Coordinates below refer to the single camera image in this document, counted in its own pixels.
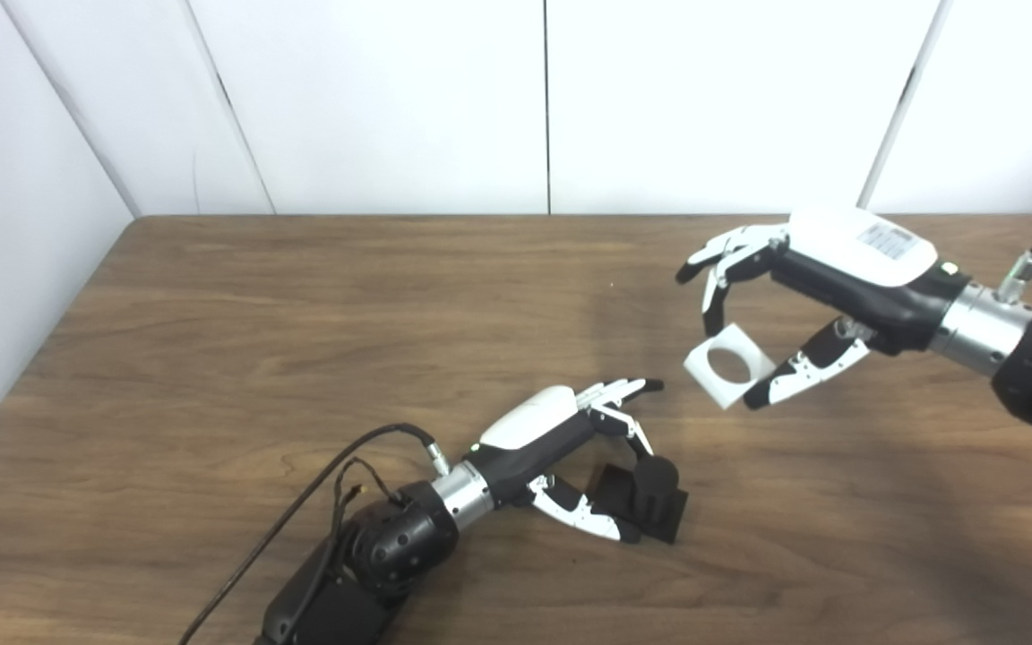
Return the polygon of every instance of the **cable connector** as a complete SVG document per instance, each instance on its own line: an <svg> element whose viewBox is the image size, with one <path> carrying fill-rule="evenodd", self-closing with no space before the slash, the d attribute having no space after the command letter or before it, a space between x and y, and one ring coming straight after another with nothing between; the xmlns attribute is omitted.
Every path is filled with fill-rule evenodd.
<svg viewBox="0 0 1032 645"><path fill-rule="evenodd" d="M1032 281L1032 252L1025 252L1017 258L1014 267L995 291L995 299L1002 304L1017 304L1022 300L1029 281Z"/></svg>
<svg viewBox="0 0 1032 645"><path fill-rule="evenodd" d="M432 458L432 466L438 470L438 475L441 475L443 478L451 472L452 467L448 465L448 458L441 452L441 446L438 445L438 442L432 442L432 444L424 448L429 451L429 457Z"/></svg>

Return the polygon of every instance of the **label sticker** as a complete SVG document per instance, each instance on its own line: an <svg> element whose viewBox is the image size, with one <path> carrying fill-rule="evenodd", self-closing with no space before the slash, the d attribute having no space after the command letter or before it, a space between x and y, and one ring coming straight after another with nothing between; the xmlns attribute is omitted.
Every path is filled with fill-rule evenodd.
<svg viewBox="0 0 1032 645"><path fill-rule="evenodd" d="M885 224L883 221L872 224L871 228L860 234L858 240L875 249L876 252L885 257L892 258L892 260L902 260L902 256L909 253L913 247L918 246L918 237Z"/></svg>

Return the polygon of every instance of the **white wall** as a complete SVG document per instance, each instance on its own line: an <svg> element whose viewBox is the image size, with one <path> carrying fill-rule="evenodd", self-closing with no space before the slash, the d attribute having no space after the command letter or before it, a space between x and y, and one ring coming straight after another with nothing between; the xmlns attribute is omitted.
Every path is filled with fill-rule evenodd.
<svg viewBox="0 0 1032 645"><path fill-rule="evenodd" d="M854 204L937 0L548 0L552 207Z"/></svg>
<svg viewBox="0 0 1032 645"><path fill-rule="evenodd" d="M1032 213L1032 0L955 0L869 207Z"/></svg>
<svg viewBox="0 0 1032 645"><path fill-rule="evenodd" d="M0 399L130 221L0 7Z"/></svg>
<svg viewBox="0 0 1032 645"><path fill-rule="evenodd" d="M280 214L544 214L542 0L193 0Z"/></svg>
<svg viewBox="0 0 1032 645"><path fill-rule="evenodd" d="M185 3L3 3L136 212L273 212Z"/></svg>

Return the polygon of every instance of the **wood grain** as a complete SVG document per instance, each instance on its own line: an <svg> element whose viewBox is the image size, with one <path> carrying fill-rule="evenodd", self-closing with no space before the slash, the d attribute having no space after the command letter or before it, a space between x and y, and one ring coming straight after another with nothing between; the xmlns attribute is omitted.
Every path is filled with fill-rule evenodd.
<svg viewBox="0 0 1032 645"><path fill-rule="evenodd" d="M1032 428L937 356L872 356L759 413L681 363L700 283L672 277L757 218L148 218L0 409L0 642L175 642L335 450L407 420L460 453L549 384L663 377L631 412L690 492L675 547L495 513L387 642L1032 644ZM902 223L979 282L1032 217ZM775 358L832 312L769 281L730 319ZM404 438L367 450L427 477ZM594 442L557 473L584 482ZM316 499L200 642L251 642L323 535Z"/></svg>

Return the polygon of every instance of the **robotic hand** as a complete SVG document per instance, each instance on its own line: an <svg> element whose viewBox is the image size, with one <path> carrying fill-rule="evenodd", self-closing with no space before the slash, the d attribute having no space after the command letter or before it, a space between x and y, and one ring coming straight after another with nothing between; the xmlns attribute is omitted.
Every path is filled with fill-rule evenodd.
<svg viewBox="0 0 1032 645"><path fill-rule="evenodd" d="M598 433L623 438L638 466L649 464L651 480L655 470L668 469L673 478L663 484L685 497L676 490L675 467L654 456L639 422L620 411L659 389L660 381L646 379L594 384L579 393L553 385L492 424L451 470L439 448L427 446L441 477L400 487L324 540L269 605L255 645L377 642L419 581L453 553L458 536L505 506L533 506L600 538L639 542L654 507L643 509L642 519L615 514L547 471ZM649 498L655 497L652 490Z"/></svg>
<svg viewBox="0 0 1032 645"><path fill-rule="evenodd" d="M815 208L799 209L784 225L745 226L712 238L676 280L690 282L706 266L709 337L684 366L722 408L738 398L750 409L778 404L872 350L889 356L929 350L991 377L1007 411L1032 424L1032 305L1021 301L1032 279L1032 249L998 289L988 289L901 226L865 209ZM730 285L765 273L842 314L778 366L738 326L723 327ZM719 377L708 362L715 348L741 356L753 378L733 384Z"/></svg>

